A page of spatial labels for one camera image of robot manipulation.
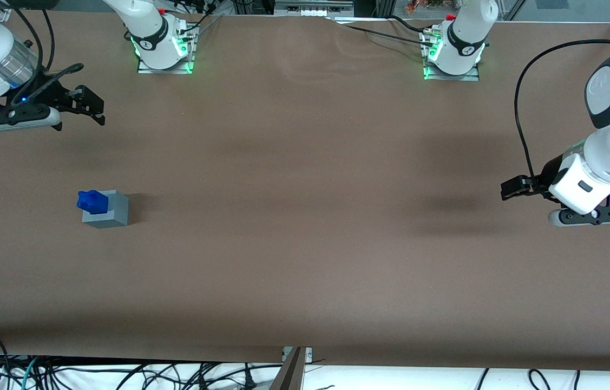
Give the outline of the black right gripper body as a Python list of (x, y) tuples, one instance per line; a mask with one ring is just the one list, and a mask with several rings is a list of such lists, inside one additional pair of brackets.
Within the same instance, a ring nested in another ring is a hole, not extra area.
[(58, 111), (77, 113), (76, 103), (70, 96), (70, 90), (62, 86), (60, 79), (66, 73), (38, 73), (34, 81), (9, 91), (9, 110), (19, 106), (43, 103)]

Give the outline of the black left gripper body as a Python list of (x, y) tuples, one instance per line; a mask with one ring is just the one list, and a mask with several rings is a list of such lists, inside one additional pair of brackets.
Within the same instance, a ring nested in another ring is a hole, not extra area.
[(549, 162), (545, 163), (541, 173), (532, 176), (532, 190), (535, 195), (550, 200), (550, 202), (559, 202), (559, 199), (550, 192), (550, 186), (558, 181), (558, 175), (561, 170), (563, 154), (556, 156)]

